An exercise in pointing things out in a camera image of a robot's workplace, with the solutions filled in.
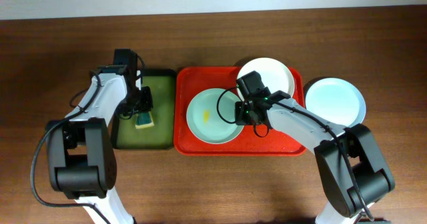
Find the white plate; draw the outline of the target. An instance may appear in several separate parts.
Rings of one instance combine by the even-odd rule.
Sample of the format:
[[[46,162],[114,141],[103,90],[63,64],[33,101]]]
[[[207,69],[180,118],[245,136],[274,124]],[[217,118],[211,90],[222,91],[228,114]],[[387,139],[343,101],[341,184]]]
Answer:
[[[293,96],[296,89],[294,77],[290,69],[282,62],[268,57],[253,59],[240,69],[237,78],[239,79],[252,71],[260,74],[262,83],[271,94],[282,91],[290,97]]]

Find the mint green plate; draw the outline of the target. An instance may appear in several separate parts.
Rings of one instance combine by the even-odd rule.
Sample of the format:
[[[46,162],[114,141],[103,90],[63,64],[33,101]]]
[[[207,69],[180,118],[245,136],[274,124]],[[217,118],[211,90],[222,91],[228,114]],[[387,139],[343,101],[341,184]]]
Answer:
[[[235,121],[235,104],[239,97],[227,91],[220,99],[219,110],[217,102],[225,89],[212,88],[198,93],[189,103],[186,111],[187,126],[190,131],[201,141],[219,145],[234,140],[243,130],[242,125]]]

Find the light blue plate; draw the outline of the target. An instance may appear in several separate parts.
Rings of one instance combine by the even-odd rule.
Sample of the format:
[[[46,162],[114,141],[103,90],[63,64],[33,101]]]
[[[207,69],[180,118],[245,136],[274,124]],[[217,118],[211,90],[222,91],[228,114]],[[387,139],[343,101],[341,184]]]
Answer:
[[[350,82],[335,77],[318,77],[304,86],[306,109],[327,121],[353,127],[364,121],[366,102]]]

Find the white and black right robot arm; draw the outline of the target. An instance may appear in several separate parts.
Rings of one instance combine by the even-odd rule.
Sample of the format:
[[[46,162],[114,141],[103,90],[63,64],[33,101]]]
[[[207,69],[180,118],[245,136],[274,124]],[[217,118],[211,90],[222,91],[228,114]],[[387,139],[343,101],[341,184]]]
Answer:
[[[371,206],[395,188],[391,170],[369,128],[345,127],[309,112],[287,93],[240,88],[237,114],[242,125],[264,124],[299,142],[316,158],[327,197],[316,223],[374,220]]]

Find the green and yellow sponge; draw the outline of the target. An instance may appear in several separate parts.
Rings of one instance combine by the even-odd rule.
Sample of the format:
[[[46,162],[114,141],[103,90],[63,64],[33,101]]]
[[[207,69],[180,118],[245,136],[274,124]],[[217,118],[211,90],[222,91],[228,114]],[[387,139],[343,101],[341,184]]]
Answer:
[[[135,122],[136,129],[146,129],[146,128],[153,127],[154,125],[155,124],[153,121],[151,111],[137,114],[136,122]]]

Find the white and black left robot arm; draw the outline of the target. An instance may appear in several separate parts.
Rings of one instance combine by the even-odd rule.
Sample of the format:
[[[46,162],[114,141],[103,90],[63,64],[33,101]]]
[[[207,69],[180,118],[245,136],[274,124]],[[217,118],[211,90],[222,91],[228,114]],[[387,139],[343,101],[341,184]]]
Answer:
[[[116,109],[146,110],[142,72],[131,65],[99,67],[72,112],[46,126],[49,181],[94,223],[135,223],[115,189],[117,162],[108,131]]]

